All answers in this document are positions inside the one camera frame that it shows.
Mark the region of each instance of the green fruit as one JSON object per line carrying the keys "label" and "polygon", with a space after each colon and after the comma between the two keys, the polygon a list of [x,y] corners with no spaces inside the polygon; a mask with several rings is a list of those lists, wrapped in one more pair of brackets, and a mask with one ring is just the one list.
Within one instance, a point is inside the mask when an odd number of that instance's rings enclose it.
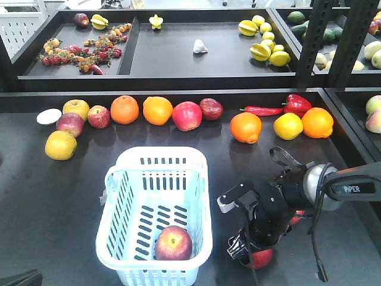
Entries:
{"label": "green fruit", "polygon": [[327,45],[330,43],[333,43],[335,41],[335,34],[332,30],[326,29],[324,31],[323,38],[321,39],[321,42],[323,45]]}
{"label": "green fruit", "polygon": [[296,25],[291,27],[291,32],[295,35],[295,37],[300,38],[305,31],[307,31],[307,26],[305,25]]}
{"label": "green fruit", "polygon": [[335,40],[339,40],[341,38],[341,34],[343,33],[343,28],[335,27],[332,29],[332,32],[335,34]]}
{"label": "green fruit", "polygon": [[288,16],[287,20],[294,25],[299,25],[304,22],[305,16],[300,11],[292,11]]}

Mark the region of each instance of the black table surface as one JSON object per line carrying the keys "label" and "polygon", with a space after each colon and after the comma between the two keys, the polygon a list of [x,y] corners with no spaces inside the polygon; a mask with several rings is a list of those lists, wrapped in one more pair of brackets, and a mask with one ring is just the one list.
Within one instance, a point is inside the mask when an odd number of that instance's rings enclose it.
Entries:
{"label": "black table surface", "polygon": [[[0,113],[0,277],[36,268],[44,285],[121,286],[116,271],[105,267],[95,253],[104,176],[128,148],[167,145],[195,147],[208,162],[213,250],[199,268],[195,285],[253,285],[250,270],[226,251],[227,240],[243,225],[241,213],[222,214],[216,198],[241,179],[279,173],[282,167],[268,154],[275,145],[304,163],[331,161],[338,169],[346,166],[329,138],[301,135],[281,140],[272,132],[270,117],[263,118],[256,144],[241,144],[229,132],[236,113],[227,110],[221,120],[203,122],[190,132],[179,131],[173,122],[153,126],[142,116],[130,125],[112,124],[103,130],[86,125],[68,161],[54,161],[44,154],[54,125],[38,125],[37,113]],[[381,258],[363,221],[372,215],[358,203],[322,213],[317,244],[329,276],[326,285],[379,285]],[[261,285],[323,285],[306,234],[310,223],[302,220],[274,248],[273,260],[258,271]],[[371,228],[379,228],[379,221]]]}

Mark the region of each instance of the apple in basket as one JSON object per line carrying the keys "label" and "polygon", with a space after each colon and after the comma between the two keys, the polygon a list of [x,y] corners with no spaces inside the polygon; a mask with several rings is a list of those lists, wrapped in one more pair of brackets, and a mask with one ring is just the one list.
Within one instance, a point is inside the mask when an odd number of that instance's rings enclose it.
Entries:
{"label": "apple in basket", "polygon": [[159,234],[155,245],[157,260],[188,260],[192,254],[192,240],[187,231],[170,225]]}

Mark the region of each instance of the white plastic basket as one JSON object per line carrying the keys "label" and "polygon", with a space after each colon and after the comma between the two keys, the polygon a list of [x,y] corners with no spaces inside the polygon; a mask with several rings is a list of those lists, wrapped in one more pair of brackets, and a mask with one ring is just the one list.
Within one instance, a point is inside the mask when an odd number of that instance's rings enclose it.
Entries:
{"label": "white plastic basket", "polygon": [[[134,147],[109,169],[105,185],[99,260],[124,285],[192,285],[213,246],[204,155],[191,147]],[[189,260],[155,259],[155,241],[169,225],[188,231]]]}

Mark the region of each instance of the orange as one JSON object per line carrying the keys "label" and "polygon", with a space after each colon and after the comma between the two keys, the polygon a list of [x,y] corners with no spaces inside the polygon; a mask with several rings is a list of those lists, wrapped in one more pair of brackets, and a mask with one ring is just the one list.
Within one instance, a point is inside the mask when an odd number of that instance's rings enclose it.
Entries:
{"label": "orange", "polygon": [[130,95],[122,95],[114,99],[110,113],[116,123],[130,124],[139,116],[139,105]]}
{"label": "orange", "polygon": [[262,121],[250,112],[243,112],[230,121],[230,131],[239,142],[253,144],[259,139]]}
{"label": "orange", "polygon": [[309,109],[302,117],[303,133],[311,138],[327,138],[333,132],[333,118],[320,107]]}
{"label": "orange", "polygon": [[172,116],[172,103],[164,97],[147,97],[143,102],[143,115],[153,125],[164,125]]}

